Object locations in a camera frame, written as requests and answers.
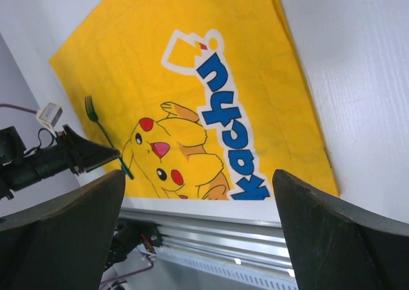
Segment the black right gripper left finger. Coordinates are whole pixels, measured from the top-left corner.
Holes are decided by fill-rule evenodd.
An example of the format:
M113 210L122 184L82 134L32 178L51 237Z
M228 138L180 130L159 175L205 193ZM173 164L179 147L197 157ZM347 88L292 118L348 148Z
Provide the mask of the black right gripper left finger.
M112 171L1 218L1 289L98 289L125 192Z

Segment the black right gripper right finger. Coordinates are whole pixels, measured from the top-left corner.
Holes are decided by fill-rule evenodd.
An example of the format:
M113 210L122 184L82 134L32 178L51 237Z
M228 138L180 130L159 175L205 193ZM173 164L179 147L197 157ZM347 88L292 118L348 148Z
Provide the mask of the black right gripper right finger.
M277 169L272 183L299 289L408 289L408 224Z

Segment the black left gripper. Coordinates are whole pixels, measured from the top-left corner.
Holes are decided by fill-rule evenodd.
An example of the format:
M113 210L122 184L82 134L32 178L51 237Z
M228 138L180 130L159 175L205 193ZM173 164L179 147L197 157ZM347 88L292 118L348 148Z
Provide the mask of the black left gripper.
M27 150L14 126L1 130L1 198L70 169L74 174L91 172L120 155L115 148L89 141L68 125L51 135L46 147Z

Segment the blue metal fork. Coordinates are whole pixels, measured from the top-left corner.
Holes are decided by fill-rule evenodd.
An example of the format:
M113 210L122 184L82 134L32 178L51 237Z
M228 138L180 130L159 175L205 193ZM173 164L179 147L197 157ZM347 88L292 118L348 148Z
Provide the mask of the blue metal fork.
M109 145L115 149L114 144L111 141L111 138L108 136L108 133L106 131L106 129L101 125L101 123L99 122L99 117L98 114L96 113L95 107L93 105L93 99L92 96L86 96L84 98L84 106L85 106L85 110L86 110L86 114L87 117L90 121L92 121L93 123L95 123L99 129L102 131L103 135L105 136L105 138L107 139ZM131 173L130 169L126 166L124 160L122 159L121 156L118 157L118 160L120 161L120 165L121 165L121 169L125 172L125 174L130 178L130 179L134 179L133 174Z

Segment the yellow Pikachu placemat cloth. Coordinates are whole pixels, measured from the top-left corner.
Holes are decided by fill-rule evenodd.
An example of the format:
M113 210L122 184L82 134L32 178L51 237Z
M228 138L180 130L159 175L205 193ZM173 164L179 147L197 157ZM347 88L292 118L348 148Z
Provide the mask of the yellow Pikachu placemat cloth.
M102 0L49 63L129 197L265 201L277 169L339 195L280 0Z

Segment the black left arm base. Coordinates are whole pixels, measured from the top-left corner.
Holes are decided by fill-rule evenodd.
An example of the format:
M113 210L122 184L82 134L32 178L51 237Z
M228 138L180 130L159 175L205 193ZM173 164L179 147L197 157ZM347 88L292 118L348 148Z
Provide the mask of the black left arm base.
M118 219L104 270L124 261L139 245L143 245L149 253L156 254L155 249L161 247L162 242L157 224Z

